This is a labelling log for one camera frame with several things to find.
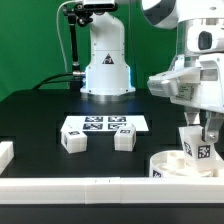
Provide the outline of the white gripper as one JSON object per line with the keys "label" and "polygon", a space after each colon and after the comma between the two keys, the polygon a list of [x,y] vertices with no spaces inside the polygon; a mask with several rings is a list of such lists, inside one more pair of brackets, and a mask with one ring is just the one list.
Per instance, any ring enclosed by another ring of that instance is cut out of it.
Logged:
{"label": "white gripper", "polygon": [[[171,102],[208,110],[202,140],[217,142],[224,113],[224,19],[179,22],[170,70],[179,72],[179,92]],[[184,115],[188,126],[200,124],[198,112]]]}

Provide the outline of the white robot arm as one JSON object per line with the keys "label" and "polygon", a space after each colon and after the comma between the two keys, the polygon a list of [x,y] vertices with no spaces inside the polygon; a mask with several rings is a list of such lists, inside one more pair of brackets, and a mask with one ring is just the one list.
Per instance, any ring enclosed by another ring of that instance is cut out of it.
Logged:
{"label": "white robot arm", "polygon": [[[84,0],[93,13],[91,62],[84,89],[98,96],[131,89],[124,61],[124,28],[109,14],[119,0]],[[176,55],[169,70],[151,76],[148,88],[186,108],[192,125],[199,113],[207,122],[201,137],[217,142],[224,124],[224,0],[141,0],[142,12],[154,27],[176,29]]]}

